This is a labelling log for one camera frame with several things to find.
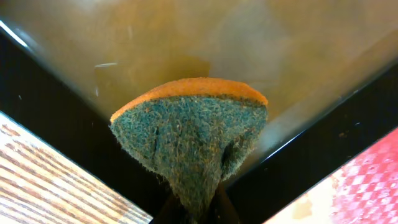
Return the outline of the orange green sponge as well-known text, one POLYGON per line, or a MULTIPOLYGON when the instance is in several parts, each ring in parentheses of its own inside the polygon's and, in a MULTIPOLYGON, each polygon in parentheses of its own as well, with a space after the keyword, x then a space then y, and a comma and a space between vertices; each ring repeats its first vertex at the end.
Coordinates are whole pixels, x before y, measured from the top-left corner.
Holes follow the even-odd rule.
POLYGON ((253 151, 267 123, 267 105, 263 94, 242 82, 184 78, 118 109, 110 128, 133 159, 166 179, 198 220, 218 185, 253 151))

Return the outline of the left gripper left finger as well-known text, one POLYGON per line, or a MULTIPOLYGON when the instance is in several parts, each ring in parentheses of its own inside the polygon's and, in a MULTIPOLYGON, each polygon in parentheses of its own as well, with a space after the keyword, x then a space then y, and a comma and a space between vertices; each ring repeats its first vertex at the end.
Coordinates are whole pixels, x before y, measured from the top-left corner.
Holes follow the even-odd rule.
POLYGON ((188 213, 178 197, 170 194, 160 212, 151 220, 151 224, 189 224, 188 213))

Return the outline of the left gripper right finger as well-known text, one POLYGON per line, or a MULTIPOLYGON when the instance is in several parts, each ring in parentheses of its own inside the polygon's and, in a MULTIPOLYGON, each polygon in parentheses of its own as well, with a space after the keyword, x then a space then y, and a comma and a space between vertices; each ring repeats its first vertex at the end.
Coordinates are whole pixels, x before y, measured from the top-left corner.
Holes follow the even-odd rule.
POLYGON ((223 184, 219 184, 211 204, 211 223, 240 224, 236 209, 231 203, 223 184))

